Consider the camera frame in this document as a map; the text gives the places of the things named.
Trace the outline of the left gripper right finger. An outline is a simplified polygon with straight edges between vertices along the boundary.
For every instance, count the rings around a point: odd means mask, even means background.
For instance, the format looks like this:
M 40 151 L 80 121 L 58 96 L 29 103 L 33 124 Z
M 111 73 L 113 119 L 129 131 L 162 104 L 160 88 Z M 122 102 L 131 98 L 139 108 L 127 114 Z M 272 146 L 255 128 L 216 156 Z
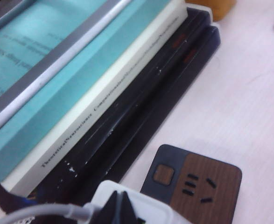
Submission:
M 126 191 L 120 194 L 119 207 L 119 223 L 120 224 L 137 224 L 137 217 Z

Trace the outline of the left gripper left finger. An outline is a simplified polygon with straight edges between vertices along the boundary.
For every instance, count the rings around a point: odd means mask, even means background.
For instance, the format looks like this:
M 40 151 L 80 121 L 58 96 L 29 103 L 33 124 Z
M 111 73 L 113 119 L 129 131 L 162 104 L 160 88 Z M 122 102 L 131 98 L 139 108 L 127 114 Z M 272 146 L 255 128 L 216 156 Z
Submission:
M 120 194 L 114 191 L 103 208 L 104 224 L 120 224 Z

